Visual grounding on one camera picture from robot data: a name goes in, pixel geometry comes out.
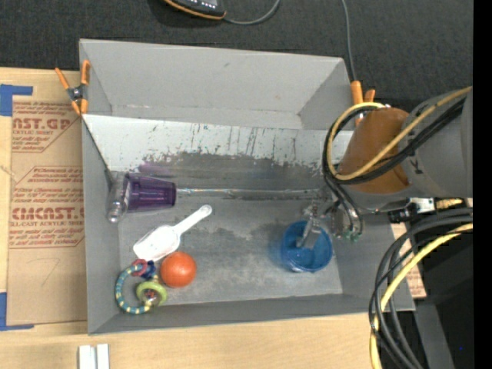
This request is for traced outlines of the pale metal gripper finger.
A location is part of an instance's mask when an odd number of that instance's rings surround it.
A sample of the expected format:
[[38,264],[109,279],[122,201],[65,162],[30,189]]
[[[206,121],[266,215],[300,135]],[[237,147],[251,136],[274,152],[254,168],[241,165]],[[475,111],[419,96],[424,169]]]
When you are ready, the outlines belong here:
[[[308,210],[308,213],[305,212],[305,215],[307,216],[306,225],[311,218],[316,218],[316,206],[312,205]],[[304,226],[301,236],[296,240],[297,247],[306,247],[306,225]]]
[[321,234],[321,226],[316,218],[311,218],[306,225],[306,248],[313,249]]

